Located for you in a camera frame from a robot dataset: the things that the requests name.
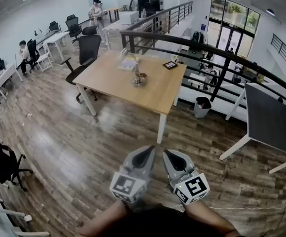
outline desk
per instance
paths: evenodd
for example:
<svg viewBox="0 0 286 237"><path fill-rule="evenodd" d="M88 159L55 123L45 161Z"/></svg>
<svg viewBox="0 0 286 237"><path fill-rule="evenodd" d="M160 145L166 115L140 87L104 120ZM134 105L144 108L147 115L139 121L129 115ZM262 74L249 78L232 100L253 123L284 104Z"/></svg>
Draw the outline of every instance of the desk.
<svg viewBox="0 0 286 237"><path fill-rule="evenodd" d="M205 77L202 77L202 76L199 76L199 75L196 75L196 74L193 74L193 73L191 73L190 77L198 79L198 80L201 80L201 81L205 81L205 79L206 79ZM191 80L191 79L188 79L188 82L191 82L192 84L198 85L198 88L200 88L200 86L203 85L202 82L194 81L194 80Z"/></svg>
<svg viewBox="0 0 286 237"><path fill-rule="evenodd" d="M104 12L108 11L109 12L109 18L110 18L110 22L112 23L112 18L111 18L111 11L113 10L114 11L114 18L115 20L119 20L119 9L122 9L121 7L116 7L116 8L112 8L112 9L107 9L107 10L104 10Z"/></svg>
<svg viewBox="0 0 286 237"><path fill-rule="evenodd" d="M14 64L7 64L6 69L3 71L3 73L0 75L0 87L14 74L16 73L20 79L20 81L23 81L22 77L16 70L16 66ZM3 94L3 92L0 90L0 94L2 97L6 100L6 96Z"/></svg>
<svg viewBox="0 0 286 237"><path fill-rule="evenodd" d="M240 149L249 140L258 141L286 152L286 106L275 98L248 84L235 103L228 120L246 95L247 102L247 134L233 147L220 156L223 160ZM269 174L286 167L286 163L272 169Z"/></svg>
<svg viewBox="0 0 286 237"><path fill-rule="evenodd" d="M70 47L70 49L72 50L73 53L75 53L75 48L73 46L73 43L71 41L70 38L70 33L69 32L64 32L64 33L58 33L58 34L54 34L53 36L49 37L45 43L48 44L55 44L56 48L58 49L58 52L60 54L60 57L62 60L64 60L63 57L63 53L62 53L62 49L61 49L61 45L60 45L60 41L61 40L65 40L67 45Z"/></svg>
<svg viewBox="0 0 286 237"><path fill-rule="evenodd" d="M162 142L167 115L178 95L186 66L178 64L172 70L163 67L168 62L159 58L139 56L140 72L147 74L146 84L135 88L130 83L134 72L118 69L120 52L107 51L84 70L76 83L93 116L97 115L84 87L105 95L118 97L160 114L157 143Z"/></svg>

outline window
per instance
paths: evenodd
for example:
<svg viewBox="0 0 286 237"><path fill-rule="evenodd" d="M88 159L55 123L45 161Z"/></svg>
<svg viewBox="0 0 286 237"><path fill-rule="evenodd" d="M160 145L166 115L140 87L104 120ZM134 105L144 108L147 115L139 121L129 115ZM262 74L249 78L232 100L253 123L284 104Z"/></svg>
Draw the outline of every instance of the window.
<svg viewBox="0 0 286 237"><path fill-rule="evenodd" d="M208 44L212 45L212 46L216 46L217 43L217 39L218 39L218 34L220 32L220 27L221 24L215 23L215 22L211 22L209 21L209 26L208 26Z"/></svg>
<svg viewBox="0 0 286 237"><path fill-rule="evenodd" d="M212 0L210 17L222 20L225 0Z"/></svg>
<svg viewBox="0 0 286 237"><path fill-rule="evenodd" d="M255 34L259 23L259 18L260 14L250 9L248 12L245 30L251 32L252 34Z"/></svg>
<svg viewBox="0 0 286 237"><path fill-rule="evenodd" d="M252 41L253 41L252 37L246 34L243 34L242 42L241 42L240 48L238 49L237 54L247 58L250 52Z"/></svg>
<svg viewBox="0 0 286 237"><path fill-rule="evenodd" d="M245 27L247 10L244 6L226 0L223 21L243 29Z"/></svg>

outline gray trash bin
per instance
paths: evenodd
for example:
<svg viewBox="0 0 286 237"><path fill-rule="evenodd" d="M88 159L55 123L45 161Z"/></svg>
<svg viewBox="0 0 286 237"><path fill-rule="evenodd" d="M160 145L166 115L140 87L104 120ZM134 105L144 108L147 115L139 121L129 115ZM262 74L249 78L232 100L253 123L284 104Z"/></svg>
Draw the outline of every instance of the gray trash bin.
<svg viewBox="0 0 286 237"><path fill-rule="evenodd" d="M209 109L211 109L211 102L206 97L197 97L196 103L194 105L194 115L197 119L202 119L206 116Z"/></svg>

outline person sitting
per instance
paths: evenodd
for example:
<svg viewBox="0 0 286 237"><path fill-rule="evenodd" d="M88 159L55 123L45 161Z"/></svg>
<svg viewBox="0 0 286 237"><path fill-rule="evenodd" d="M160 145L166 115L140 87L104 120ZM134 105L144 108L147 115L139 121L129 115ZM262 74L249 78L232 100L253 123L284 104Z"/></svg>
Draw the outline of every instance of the person sitting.
<svg viewBox="0 0 286 237"><path fill-rule="evenodd" d="M33 61L30 60L30 54L29 54L28 47L26 44L27 43L24 40L20 41L19 43L19 47L20 47L19 54L22 58L22 62L20 63L20 68L23 74L27 72L26 65L33 64Z"/></svg>

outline black chair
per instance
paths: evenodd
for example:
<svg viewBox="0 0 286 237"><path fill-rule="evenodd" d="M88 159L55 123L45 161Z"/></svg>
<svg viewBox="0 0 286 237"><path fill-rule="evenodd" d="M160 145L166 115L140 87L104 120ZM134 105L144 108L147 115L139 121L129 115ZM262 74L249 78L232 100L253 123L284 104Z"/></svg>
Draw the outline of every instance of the black chair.
<svg viewBox="0 0 286 237"><path fill-rule="evenodd" d="M82 32L82 28L78 25L78 17L75 17L75 15L71 15L67 17L66 25L68 26L70 37L74 38L75 42L77 40L77 36Z"/></svg>
<svg viewBox="0 0 286 237"><path fill-rule="evenodd" d="M56 31L56 30L61 31L61 26L59 26L59 23L56 23L55 21L53 21L50 23L49 29L50 31Z"/></svg>
<svg viewBox="0 0 286 237"><path fill-rule="evenodd" d="M17 178L19 185L23 191L27 191L26 188L23 187L19 173L20 172L30 172L33 174L31 169L21 169L19 168L20 162L22 158L26 158L24 155L21 155L17 160L14 151L11 150L9 146L2 145L0 143L0 183L5 183L6 181L11 181L13 185L16 185L14 179Z"/></svg>
<svg viewBox="0 0 286 237"><path fill-rule="evenodd" d="M30 63L31 63L30 64L31 69L29 72L31 73L31 70L34 69L34 67L37 68L38 63L36 61L39 59L40 54L36 49L36 40L31 39L30 41L28 41L27 47L28 47L28 52L30 55Z"/></svg>
<svg viewBox="0 0 286 237"><path fill-rule="evenodd" d="M76 85L73 81L76 77L78 77L89 65L91 65L94 61L97 60L98 56L98 50L101 42L101 38L99 35L96 34L96 27L86 27L83 29L83 34L85 36L81 36L78 39L79 44L79 63L81 66L79 66L77 69L73 69L69 60L71 58L68 58L67 60L63 61L61 63L68 66L68 68L71 70L71 73L66 77L66 81L70 84ZM92 91L92 94L94 95L94 100L97 101L97 96L94 91ZM76 100L78 103L80 103L79 100L80 93L76 96Z"/></svg>
<svg viewBox="0 0 286 237"><path fill-rule="evenodd" d="M122 8L124 11L132 11L132 6L133 6L133 1L134 0L130 0L130 5L129 5L129 9L127 5L123 5Z"/></svg>

